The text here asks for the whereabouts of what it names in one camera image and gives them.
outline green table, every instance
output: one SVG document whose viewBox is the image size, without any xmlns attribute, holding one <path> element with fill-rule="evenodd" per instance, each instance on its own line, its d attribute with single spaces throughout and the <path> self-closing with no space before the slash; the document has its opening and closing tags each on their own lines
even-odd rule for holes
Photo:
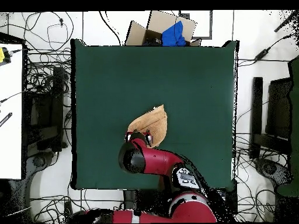
<svg viewBox="0 0 299 224">
<path fill-rule="evenodd" d="M 72 187 L 157 188 L 158 176 L 126 173 L 118 155 L 132 120 L 164 104 L 168 130 L 159 148 L 188 157 L 209 186 L 232 188 L 236 44 L 88 47 L 72 40 Z"/>
</svg>

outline tangled wires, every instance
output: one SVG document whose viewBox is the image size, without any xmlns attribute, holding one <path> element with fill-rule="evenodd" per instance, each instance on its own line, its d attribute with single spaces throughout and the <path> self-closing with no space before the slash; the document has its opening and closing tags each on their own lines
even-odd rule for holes
<svg viewBox="0 0 299 224">
<path fill-rule="evenodd" d="M 237 136 L 236 143 L 248 145 L 249 141 L 246 140 L 245 138 Z M 234 174 L 235 174 L 236 179 L 238 180 L 238 184 L 245 185 L 246 188 L 248 189 L 249 195 L 250 195 L 247 197 L 241 197 L 238 195 L 238 205 L 239 206 L 247 205 L 247 206 L 249 206 L 249 208 L 239 210 L 238 214 L 236 216 L 236 220 L 238 222 L 249 222 L 249 221 L 256 222 L 259 217 L 259 219 L 261 219 L 261 221 L 263 221 L 263 222 L 271 221 L 270 218 L 273 218 L 273 216 L 274 216 L 274 205 L 270 204 L 268 202 L 263 204 L 258 199 L 258 196 L 260 195 L 260 193 L 265 192 L 265 191 L 268 191 L 274 195 L 276 195 L 276 194 L 272 190 L 262 189 L 256 193 L 255 197 L 252 195 L 251 188 L 250 188 L 250 186 L 247 185 L 247 181 L 249 180 L 250 176 L 246 170 L 249 167 L 249 168 L 254 169 L 252 172 L 255 172 L 255 166 L 252 164 L 253 160 L 252 159 L 248 160 L 250 148 L 242 148 L 242 147 L 239 147 L 238 145 L 236 145 L 236 147 L 237 147 L 237 149 L 236 149 L 235 155 L 237 156 L 237 163 L 234 168 Z M 263 151 L 263 153 L 261 153 L 261 155 L 260 155 L 261 158 L 271 158 L 273 156 L 278 156 L 278 158 L 280 160 L 280 157 L 282 156 L 286 160 L 286 164 L 284 166 L 287 165 L 287 159 L 281 153 L 277 153 L 274 150 L 265 149 L 265 148 L 261 148 L 261 151 Z M 246 175 L 247 175 L 246 180 L 243 180 L 240 178 L 239 171 L 243 171 L 246 173 Z M 245 216 L 252 216 L 253 218 L 251 220 L 248 220 L 248 218 L 245 219 Z"/>
</svg>

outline yellow device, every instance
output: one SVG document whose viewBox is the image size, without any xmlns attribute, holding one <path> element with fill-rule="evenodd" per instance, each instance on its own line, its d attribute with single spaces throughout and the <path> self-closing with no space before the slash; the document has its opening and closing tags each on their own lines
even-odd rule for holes
<svg viewBox="0 0 299 224">
<path fill-rule="evenodd" d="M 0 47 L 0 62 L 3 62 L 5 56 L 2 47 Z"/>
</svg>

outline power adapter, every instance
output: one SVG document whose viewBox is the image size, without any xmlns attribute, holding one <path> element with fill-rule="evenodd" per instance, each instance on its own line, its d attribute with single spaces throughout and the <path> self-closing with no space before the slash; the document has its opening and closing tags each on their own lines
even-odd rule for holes
<svg viewBox="0 0 299 224">
<path fill-rule="evenodd" d="M 262 50 L 257 56 L 255 56 L 255 60 L 261 60 L 264 56 L 268 54 L 270 47 Z"/>
<path fill-rule="evenodd" d="M 283 38 L 281 38 L 280 40 L 290 38 L 291 36 L 292 36 L 292 34 L 286 35 Z M 273 45 L 271 45 L 267 49 L 262 50 L 257 56 L 255 56 L 255 61 L 261 60 L 264 56 L 266 56 L 268 54 L 269 50 L 280 40 L 277 40 Z"/>
</svg>

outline cable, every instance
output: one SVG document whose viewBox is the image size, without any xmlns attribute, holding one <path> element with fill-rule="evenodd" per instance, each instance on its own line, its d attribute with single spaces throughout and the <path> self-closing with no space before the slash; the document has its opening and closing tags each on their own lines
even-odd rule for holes
<svg viewBox="0 0 299 224">
<path fill-rule="evenodd" d="M 89 205 L 88 205 L 88 203 L 87 203 L 87 200 L 86 200 L 86 191 L 87 191 L 87 189 L 85 189 L 85 192 L 84 192 L 84 200 L 85 200 L 85 202 L 86 202 L 86 204 L 87 204 L 87 206 L 88 206 L 88 209 L 91 209 L 90 207 L 89 207 Z"/>
<path fill-rule="evenodd" d="M 264 191 L 269 191 L 269 192 L 273 193 L 274 195 L 276 195 L 276 193 L 275 193 L 274 191 L 271 191 L 271 190 L 268 190 L 268 189 L 263 189 L 263 190 L 260 190 L 260 191 L 256 194 L 256 196 L 255 196 L 255 205 L 256 205 L 256 210 L 257 210 L 257 212 L 258 212 L 258 215 L 259 215 L 259 217 L 261 218 L 261 220 L 263 220 L 263 222 L 267 222 L 267 220 L 264 219 L 264 218 L 262 218 L 262 216 L 260 215 L 260 210 L 259 210 L 259 207 L 258 207 L 258 195 L 259 195 L 260 193 L 264 192 Z"/>
<path fill-rule="evenodd" d="M 27 211 L 27 210 L 30 209 L 31 207 L 32 207 L 32 206 L 30 206 L 30 207 L 28 207 L 28 208 L 26 208 L 26 209 L 22 209 L 22 210 L 20 210 L 20 211 L 17 211 L 17 212 L 15 212 L 15 213 L 9 214 L 9 215 L 7 215 L 7 216 L 12 216 L 12 215 L 21 213 L 21 212 L 23 212 L 23 211 Z"/>
<path fill-rule="evenodd" d="M 246 65 L 240 65 L 240 64 L 239 64 L 238 67 L 249 66 L 249 65 L 253 65 L 253 64 L 255 64 L 256 62 L 260 61 L 264 56 L 266 56 L 266 55 L 268 54 L 269 50 L 270 50 L 275 44 L 277 44 L 280 40 L 288 39 L 288 38 L 290 38 L 292 35 L 294 35 L 294 34 L 286 35 L 286 36 L 282 37 L 281 39 L 277 40 L 273 45 L 271 45 L 271 46 L 268 47 L 267 49 L 262 50 L 257 56 L 255 56 L 255 58 L 254 58 L 255 61 L 254 61 L 253 63 L 251 63 L 251 64 L 246 64 Z"/>
<path fill-rule="evenodd" d="M 114 35 L 117 37 L 117 40 L 119 41 L 119 45 L 121 46 L 119 37 L 118 37 L 117 34 L 112 30 L 112 28 L 108 25 L 108 23 L 104 20 L 104 18 L 103 18 L 103 16 L 102 16 L 102 14 L 101 14 L 100 11 L 99 11 L 99 13 L 100 13 L 100 17 L 102 18 L 103 22 L 104 22 L 104 23 L 106 24 L 106 26 L 112 31 L 112 33 L 114 33 Z"/>
<path fill-rule="evenodd" d="M 237 119 L 237 121 L 236 121 L 236 125 L 237 125 L 237 123 L 238 123 L 238 121 L 239 121 L 239 119 L 244 115 L 244 114 L 246 114 L 246 113 L 248 113 L 248 112 L 250 112 L 252 110 L 252 108 L 250 108 L 248 111 L 246 111 L 245 113 L 243 113 L 241 116 L 239 116 L 238 117 L 238 119 Z"/>
<path fill-rule="evenodd" d="M 108 22 L 110 23 L 110 20 L 109 20 L 108 15 L 107 15 L 107 11 L 105 11 L 105 15 L 106 15 L 106 17 L 107 17 Z M 120 36 L 119 32 L 118 32 L 114 27 L 112 27 L 112 28 L 113 28 L 113 29 L 115 30 L 115 32 Z"/>
<path fill-rule="evenodd" d="M 254 61 L 254 62 L 253 62 L 253 63 L 251 63 L 251 64 L 238 65 L 238 67 L 253 65 L 253 64 L 255 64 L 256 62 L 257 62 L 257 61 Z"/>
</svg>

